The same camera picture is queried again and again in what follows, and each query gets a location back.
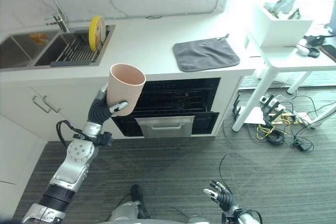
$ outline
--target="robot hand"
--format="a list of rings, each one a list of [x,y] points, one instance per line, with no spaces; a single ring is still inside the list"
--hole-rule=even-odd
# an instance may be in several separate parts
[[[253,218],[252,210],[240,208],[233,194],[220,182],[212,180],[210,185],[216,189],[217,193],[206,188],[203,189],[203,192],[210,196],[211,200],[219,203],[219,207],[223,210],[222,224],[262,224],[260,213],[255,211],[259,216],[259,223]]]
[[[120,101],[112,107],[108,107],[106,103],[106,91],[108,83],[105,84],[98,92],[96,98],[92,102],[89,110],[88,122],[103,125],[113,114],[128,106],[127,101]]]
[[[236,206],[237,208],[239,207],[233,194],[230,193],[230,191],[225,186],[223,186],[220,182],[216,182],[215,180],[212,180],[210,182],[210,185],[213,188],[215,188],[218,193],[212,190],[209,190],[209,189],[203,189],[203,192],[206,195],[209,195],[211,197],[211,200],[219,203],[219,207],[223,211],[230,211],[230,209],[233,206]]]

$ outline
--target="gray towel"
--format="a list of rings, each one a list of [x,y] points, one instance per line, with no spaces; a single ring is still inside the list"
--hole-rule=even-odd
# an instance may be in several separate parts
[[[179,68],[193,72],[238,65],[240,59],[226,41],[227,37],[176,43],[173,51]]]

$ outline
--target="built-in oven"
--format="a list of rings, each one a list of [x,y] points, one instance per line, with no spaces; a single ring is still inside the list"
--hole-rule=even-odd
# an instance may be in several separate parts
[[[112,119],[125,136],[211,134],[219,114],[211,111],[219,80],[148,81],[134,111]]]

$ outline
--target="kitchen sink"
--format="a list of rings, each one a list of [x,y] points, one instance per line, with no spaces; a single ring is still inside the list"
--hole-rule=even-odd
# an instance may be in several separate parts
[[[11,35],[0,44],[0,69],[30,65],[59,31]]]
[[[114,28],[106,27],[106,39],[96,52],[90,49],[88,29],[11,35],[0,44],[0,71],[97,66]]]

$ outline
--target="plastic cup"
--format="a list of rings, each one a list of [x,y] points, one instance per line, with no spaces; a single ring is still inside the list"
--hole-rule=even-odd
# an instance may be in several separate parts
[[[129,104],[115,115],[125,116],[133,112],[145,82],[146,76],[143,72],[132,65],[119,63],[111,66],[107,105],[112,107],[122,101],[127,101]]]

